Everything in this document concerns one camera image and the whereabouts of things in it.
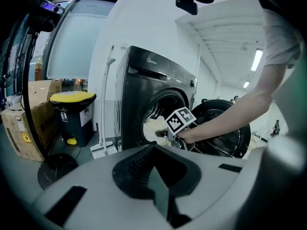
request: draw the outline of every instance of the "forearm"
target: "forearm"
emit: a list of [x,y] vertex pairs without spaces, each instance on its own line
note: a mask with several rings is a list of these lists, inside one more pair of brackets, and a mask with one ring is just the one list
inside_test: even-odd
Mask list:
[[266,113],[271,103],[271,95],[253,90],[217,118],[189,130],[189,140],[195,142],[239,129]]

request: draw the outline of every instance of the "black trash bin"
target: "black trash bin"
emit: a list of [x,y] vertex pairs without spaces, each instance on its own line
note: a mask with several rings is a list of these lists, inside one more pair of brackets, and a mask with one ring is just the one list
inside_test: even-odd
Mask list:
[[50,98],[59,122],[59,130],[67,144],[85,147],[93,136],[92,102],[96,94],[69,91]]

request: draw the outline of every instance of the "yellow sticker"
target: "yellow sticker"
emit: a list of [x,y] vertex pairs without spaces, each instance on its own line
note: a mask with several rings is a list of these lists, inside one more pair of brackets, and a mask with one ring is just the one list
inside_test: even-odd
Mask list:
[[23,136],[24,141],[26,143],[32,143],[31,140],[30,140],[30,137],[28,136],[28,133],[21,133],[21,135]]

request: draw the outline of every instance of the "person's arm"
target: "person's arm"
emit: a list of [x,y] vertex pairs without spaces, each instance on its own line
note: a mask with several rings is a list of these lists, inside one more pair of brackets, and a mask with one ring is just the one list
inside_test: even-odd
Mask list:
[[178,134],[187,143],[223,135],[239,129],[266,113],[273,101],[272,94],[281,84],[287,66],[263,68],[257,86],[217,118]]

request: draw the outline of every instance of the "white cloth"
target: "white cloth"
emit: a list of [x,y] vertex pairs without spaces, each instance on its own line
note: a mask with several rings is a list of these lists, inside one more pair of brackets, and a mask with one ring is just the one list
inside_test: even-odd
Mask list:
[[147,118],[143,124],[143,134],[148,141],[156,141],[158,145],[171,146],[171,142],[167,137],[158,137],[156,131],[166,129],[166,121],[163,116],[158,116],[157,119]]
[[300,56],[300,39],[292,25],[279,14],[263,10],[266,41],[265,66],[286,64],[292,68]]

